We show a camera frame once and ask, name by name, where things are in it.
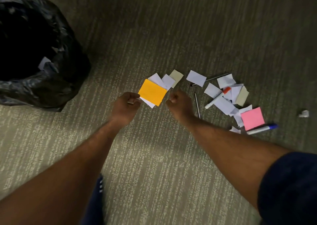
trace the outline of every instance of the dark blue sleeve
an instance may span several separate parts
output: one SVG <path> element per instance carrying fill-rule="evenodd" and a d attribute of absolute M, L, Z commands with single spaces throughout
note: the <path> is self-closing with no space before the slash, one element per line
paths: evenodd
<path fill-rule="evenodd" d="M 317 155 L 291 152 L 266 172 L 258 209 L 268 225 L 317 224 Z"/>

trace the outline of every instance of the yellow sticky note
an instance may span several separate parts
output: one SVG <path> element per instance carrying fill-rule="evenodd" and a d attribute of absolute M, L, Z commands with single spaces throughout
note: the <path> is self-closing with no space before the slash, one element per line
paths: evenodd
<path fill-rule="evenodd" d="M 167 93 L 167 90 L 156 85 L 148 79 L 145 79 L 142 87 L 140 88 L 139 94 L 145 100 L 159 106 Z"/>

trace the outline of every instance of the marker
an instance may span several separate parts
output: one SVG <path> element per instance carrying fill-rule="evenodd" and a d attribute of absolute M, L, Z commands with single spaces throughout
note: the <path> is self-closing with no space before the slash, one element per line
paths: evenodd
<path fill-rule="evenodd" d="M 264 127 L 253 129 L 251 131 L 247 131 L 247 134 L 248 135 L 256 134 L 256 133 L 259 133 L 259 132 L 262 132 L 262 131 L 272 130 L 272 129 L 275 129 L 275 128 L 278 128 L 277 124 L 270 124 L 270 125 L 267 125 L 267 126 L 264 126 Z"/>
<path fill-rule="evenodd" d="M 223 97 L 230 90 L 231 87 L 227 87 L 222 93 L 220 93 L 215 99 L 213 99 L 211 103 L 207 104 L 205 108 L 208 109 L 209 107 L 211 107 L 220 97 Z"/>
<path fill-rule="evenodd" d="M 199 112 L 199 107 L 198 107 L 198 101 L 197 101 L 196 93 L 195 93 L 195 99 L 196 99 L 196 106 L 197 106 L 198 116 L 200 118 L 200 112 Z"/>
<path fill-rule="evenodd" d="M 213 79 L 217 79 L 217 78 L 220 78 L 220 77 L 229 75 L 229 74 L 230 74 L 230 73 L 225 73 L 225 74 L 222 74 L 222 75 L 219 75 L 219 76 L 215 76 L 215 77 L 212 77 L 212 78 L 207 79 L 205 82 L 211 81 L 211 80 L 213 80 Z"/>

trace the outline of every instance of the hand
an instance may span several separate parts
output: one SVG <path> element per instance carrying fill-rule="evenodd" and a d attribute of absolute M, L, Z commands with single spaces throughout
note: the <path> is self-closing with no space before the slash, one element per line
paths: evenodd
<path fill-rule="evenodd" d="M 192 99 L 181 90 L 172 93 L 171 98 L 166 101 L 166 105 L 182 125 L 188 125 L 188 122 L 195 117 Z"/>
<path fill-rule="evenodd" d="M 127 126 L 137 114 L 141 101 L 140 95 L 136 93 L 125 92 L 113 103 L 110 121 L 115 122 L 120 127 Z"/>

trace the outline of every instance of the trash bag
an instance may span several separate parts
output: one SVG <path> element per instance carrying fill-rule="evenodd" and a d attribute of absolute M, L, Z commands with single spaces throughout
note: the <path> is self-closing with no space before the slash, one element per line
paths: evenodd
<path fill-rule="evenodd" d="M 65 17 L 48 0 L 0 0 L 0 104 L 60 112 L 90 71 Z"/>

